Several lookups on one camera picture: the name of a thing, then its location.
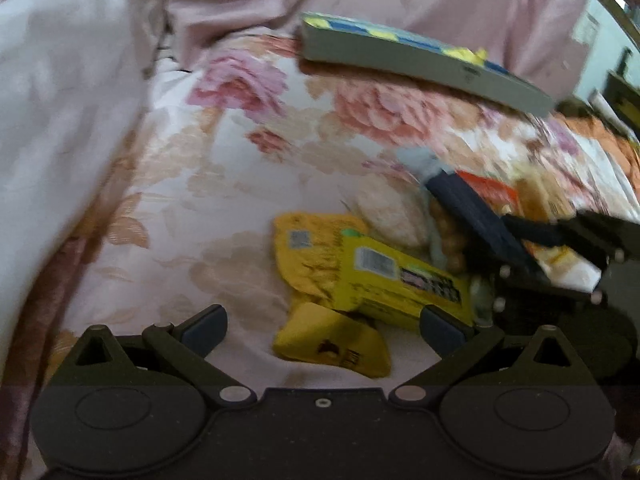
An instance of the yellow snack bag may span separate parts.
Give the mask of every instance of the yellow snack bag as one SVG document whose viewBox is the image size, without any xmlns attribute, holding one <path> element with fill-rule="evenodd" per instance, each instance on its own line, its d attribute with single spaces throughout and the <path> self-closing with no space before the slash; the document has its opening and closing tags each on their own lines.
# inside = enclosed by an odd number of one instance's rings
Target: yellow snack bag
<svg viewBox="0 0 640 480">
<path fill-rule="evenodd" d="M 385 377 L 391 371 L 385 341 L 376 329 L 309 301 L 292 304 L 273 351 L 284 359 L 340 366 L 367 377 Z"/>
<path fill-rule="evenodd" d="M 274 220 L 278 270 L 295 290 L 331 301 L 340 267 L 343 229 L 367 232 L 367 225 L 352 215 L 286 213 Z"/>
<path fill-rule="evenodd" d="M 419 330 L 422 308 L 432 304 L 473 326 L 468 283 L 352 231 L 342 237 L 334 308 Z"/>
</svg>

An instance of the silver screw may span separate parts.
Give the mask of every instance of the silver screw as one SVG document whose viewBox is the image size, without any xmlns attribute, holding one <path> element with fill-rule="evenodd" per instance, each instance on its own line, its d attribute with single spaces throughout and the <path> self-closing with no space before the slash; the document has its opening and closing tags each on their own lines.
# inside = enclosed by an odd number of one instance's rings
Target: silver screw
<svg viewBox="0 0 640 480">
<path fill-rule="evenodd" d="M 251 390 L 246 386 L 227 386 L 220 390 L 220 399 L 226 402 L 242 402 L 251 397 Z"/>
<path fill-rule="evenodd" d="M 396 388 L 396 397 L 407 402 L 417 402 L 418 400 L 423 400 L 426 396 L 427 392 L 421 386 L 408 384 L 407 386 Z"/>
<path fill-rule="evenodd" d="M 316 399 L 316 406 L 318 408 L 328 408 L 331 406 L 331 400 L 329 399 Z"/>
<path fill-rule="evenodd" d="M 494 312 L 497 312 L 498 314 L 500 314 L 501 312 L 504 312 L 504 308 L 506 306 L 507 306 L 507 300 L 505 300 L 504 298 L 495 298 Z"/>
<path fill-rule="evenodd" d="M 601 290 L 594 290 L 591 293 L 591 304 L 599 305 L 601 303 L 602 303 L 602 291 Z"/>
</svg>

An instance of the wall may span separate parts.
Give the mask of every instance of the wall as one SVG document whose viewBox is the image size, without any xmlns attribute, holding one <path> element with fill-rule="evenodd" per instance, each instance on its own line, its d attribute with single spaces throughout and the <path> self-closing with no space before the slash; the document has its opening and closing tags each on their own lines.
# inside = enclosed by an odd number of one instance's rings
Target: wall
<svg viewBox="0 0 640 480">
<path fill-rule="evenodd" d="M 575 96 L 586 101 L 594 88 L 602 92 L 608 71 L 617 68 L 626 46 L 633 51 L 626 79 L 631 84 L 640 86 L 640 52 L 598 0 L 587 1 L 585 11 L 574 28 L 574 38 L 582 43 L 592 44 L 580 81 L 574 90 Z"/>
</svg>

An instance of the white fabric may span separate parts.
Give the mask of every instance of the white fabric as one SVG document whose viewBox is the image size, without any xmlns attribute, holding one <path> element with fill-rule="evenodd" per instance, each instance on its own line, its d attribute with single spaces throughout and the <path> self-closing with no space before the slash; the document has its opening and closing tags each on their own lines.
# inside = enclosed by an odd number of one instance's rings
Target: white fabric
<svg viewBox="0 0 640 480">
<path fill-rule="evenodd" d="M 142 111 L 163 1 L 0 4 L 0 377 L 34 279 Z"/>
</svg>

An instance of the bed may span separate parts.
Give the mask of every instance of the bed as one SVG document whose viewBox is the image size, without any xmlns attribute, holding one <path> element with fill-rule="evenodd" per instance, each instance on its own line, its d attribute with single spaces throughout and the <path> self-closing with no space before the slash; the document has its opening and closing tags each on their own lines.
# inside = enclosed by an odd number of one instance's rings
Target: bed
<svg viewBox="0 0 640 480">
<path fill-rule="evenodd" d="M 517 4 L 505 26 L 485 0 L 418 1 L 0 4 L 0 29 L 12 32 L 0 38 L 11 82 L 0 89 L 0 478 L 44 472 L 29 407 L 91 324 L 139 333 L 221 303 L 228 335 L 207 360 L 258 393 L 388 390 L 436 362 L 417 335 L 389 326 L 380 330 L 392 372 L 378 380 L 271 351 L 290 296 L 274 262 L 274 217 L 346 212 L 357 179 L 399 146 L 429 146 L 456 168 L 507 181 L 534 159 L 575 206 L 640 219 L 629 179 L 637 160 L 621 169 L 562 118 L 540 128 L 444 87 L 300 59 L 296 17 L 309 9 L 483 46 L 531 76 L 584 4 L 504 0 Z M 471 1 L 482 4 L 463 12 Z M 588 289 L 598 274 L 582 262 L 555 278 Z"/>
</svg>

